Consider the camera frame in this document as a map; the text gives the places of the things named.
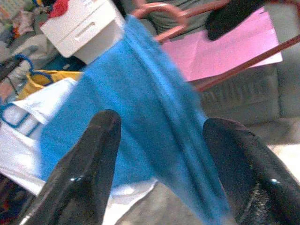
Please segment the copper hanger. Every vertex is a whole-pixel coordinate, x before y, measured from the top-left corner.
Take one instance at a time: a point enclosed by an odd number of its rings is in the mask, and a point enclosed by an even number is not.
[[[220,8],[223,8],[229,0],[219,0],[207,4],[202,4],[197,7],[187,9],[187,10],[180,10],[178,7],[167,4],[167,3],[162,3],[162,2],[155,2],[155,3],[149,3],[146,4],[145,0],[134,0],[135,4],[137,5],[137,9],[132,13],[135,17],[141,19],[145,15],[147,15],[150,12],[167,12],[170,15],[172,15],[176,21],[178,22],[178,26],[167,30],[157,36],[155,36],[155,39],[158,42],[164,42],[170,38],[173,38],[179,34],[181,34],[187,27],[188,27],[188,18],[198,15],[204,12],[212,11],[212,10],[217,10]],[[300,18],[300,2],[297,2],[297,0],[269,0],[269,3],[281,3],[281,4],[289,4],[289,5],[294,5],[297,8],[298,12],[298,17]],[[259,63],[260,61],[263,61],[270,56],[281,52],[282,50],[291,47],[297,43],[300,42],[300,34],[289,39],[288,41],[285,41],[284,43],[279,44],[278,46],[248,60],[247,62],[244,62],[222,74],[219,74],[217,76],[211,77],[207,79],[206,81],[195,85],[195,90],[196,91],[204,91],[212,86],[221,83],[230,77],[233,77],[237,75],[239,72]]]

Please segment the pink paper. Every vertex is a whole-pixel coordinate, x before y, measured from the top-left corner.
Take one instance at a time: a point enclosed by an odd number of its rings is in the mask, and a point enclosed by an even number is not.
[[[270,16],[261,8],[217,41],[209,41],[206,31],[200,31],[162,47],[186,81],[194,81],[226,72],[277,45]],[[254,66],[281,61],[281,53],[278,53]]]

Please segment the red cloth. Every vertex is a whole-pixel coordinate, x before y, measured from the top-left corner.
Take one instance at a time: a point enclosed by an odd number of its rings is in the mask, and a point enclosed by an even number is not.
[[[68,1],[69,0],[57,0],[53,4],[53,10],[50,12],[49,18],[64,15],[68,10]]]

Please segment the yellow bag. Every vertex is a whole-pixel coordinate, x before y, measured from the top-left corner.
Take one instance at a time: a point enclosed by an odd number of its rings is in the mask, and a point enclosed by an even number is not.
[[[53,82],[60,81],[64,78],[71,77],[74,80],[78,80],[82,72],[73,72],[73,71],[57,71],[57,70],[37,70],[36,72],[42,72],[48,74]],[[31,76],[30,73],[26,74],[27,83],[22,91],[18,95],[18,100],[22,100],[26,98],[28,95],[41,90],[48,84],[51,80],[49,80],[44,75],[35,74]]]

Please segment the blue towel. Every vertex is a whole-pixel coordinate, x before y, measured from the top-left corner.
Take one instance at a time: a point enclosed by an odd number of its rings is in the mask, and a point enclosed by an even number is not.
[[[199,97],[136,18],[129,16],[124,29],[42,131],[42,179],[95,113],[113,109],[122,118],[113,187],[156,177],[204,223],[221,224],[229,206],[203,140]]]

